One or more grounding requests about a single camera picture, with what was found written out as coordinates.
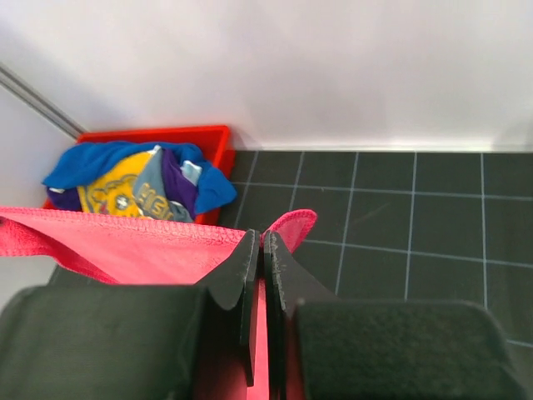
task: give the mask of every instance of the red plastic bin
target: red plastic bin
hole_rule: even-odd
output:
[[[105,143],[113,140],[125,140],[133,143],[169,142],[196,144],[205,159],[220,169],[226,178],[230,177],[235,161],[235,150],[230,144],[230,129],[226,125],[208,127],[165,127],[158,129],[140,129],[134,131],[90,132],[81,135],[77,143]],[[55,209],[47,200],[43,208]],[[220,209],[197,215],[195,223],[216,225]]]

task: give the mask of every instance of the red fabric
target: red fabric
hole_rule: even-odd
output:
[[[0,207],[0,256],[53,257],[64,268],[111,284],[193,284],[224,261],[244,231],[102,214]],[[289,212],[269,230],[296,250],[316,214]],[[260,282],[256,376],[248,400],[268,399],[267,310]]]

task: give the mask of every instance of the white panel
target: white panel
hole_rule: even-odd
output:
[[[0,121],[0,205],[40,207],[41,180],[73,139],[3,87]],[[54,265],[48,257],[0,257],[0,308],[19,290],[46,283]]]
[[[7,65],[90,129],[257,148],[531,148],[531,0],[2,0]]]

